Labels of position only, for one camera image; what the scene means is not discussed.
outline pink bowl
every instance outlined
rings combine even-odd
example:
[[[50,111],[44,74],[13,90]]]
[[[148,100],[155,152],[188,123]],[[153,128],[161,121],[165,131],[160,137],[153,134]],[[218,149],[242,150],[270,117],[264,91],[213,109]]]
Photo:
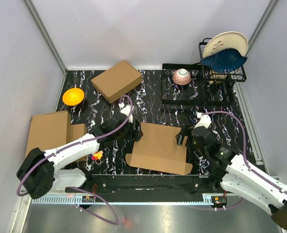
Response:
[[[186,69],[178,69],[174,72],[172,80],[178,85],[187,85],[191,81],[191,74]]]

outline ruler scale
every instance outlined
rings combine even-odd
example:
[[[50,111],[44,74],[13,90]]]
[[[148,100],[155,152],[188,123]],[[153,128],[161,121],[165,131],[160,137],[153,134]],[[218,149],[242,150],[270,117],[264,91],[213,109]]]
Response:
[[[72,205],[105,205],[104,202],[94,202],[92,195],[76,194],[69,198],[65,194],[45,195],[32,200],[33,204],[72,204]],[[179,201],[179,202],[109,202],[110,205],[213,205],[212,198],[203,194],[203,201]]]

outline cardboard lid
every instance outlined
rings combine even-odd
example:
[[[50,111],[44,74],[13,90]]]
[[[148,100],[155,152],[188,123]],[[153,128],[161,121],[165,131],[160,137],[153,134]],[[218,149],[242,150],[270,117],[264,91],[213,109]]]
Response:
[[[36,147],[48,150],[66,144],[68,141],[67,128],[70,121],[71,117],[67,111],[33,116],[26,156]]]
[[[91,81],[102,93],[110,97],[140,77],[142,77],[140,72],[126,61],[121,61]]]
[[[69,142],[73,142],[81,137],[83,137],[87,133],[87,127],[85,124],[76,124],[76,125],[70,125],[69,127],[70,136],[69,136]],[[77,159],[76,161],[86,161],[87,156],[81,157]]]
[[[143,136],[134,143],[133,153],[126,154],[129,166],[187,175],[193,165],[186,163],[186,146],[177,146],[176,134],[181,128],[141,123]]]

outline orange bowl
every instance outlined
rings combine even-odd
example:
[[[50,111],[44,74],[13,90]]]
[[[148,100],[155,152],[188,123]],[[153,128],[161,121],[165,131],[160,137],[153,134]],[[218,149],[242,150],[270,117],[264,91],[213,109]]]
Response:
[[[68,106],[75,106],[81,103],[84,99],[84,91],[80,88],[71,88],[64,93],[62,101]]]

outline small toy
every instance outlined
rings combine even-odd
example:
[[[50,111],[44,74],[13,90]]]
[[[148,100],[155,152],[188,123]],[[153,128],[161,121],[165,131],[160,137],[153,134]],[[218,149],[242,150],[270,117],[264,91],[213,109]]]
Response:
[[[102,156],[103,156],[103,151],[100,150],[100,151],[94,153],[94,154],[92,155],[91,159],[92,159],[92,160],[99,160],[99,159],[101,159]]]

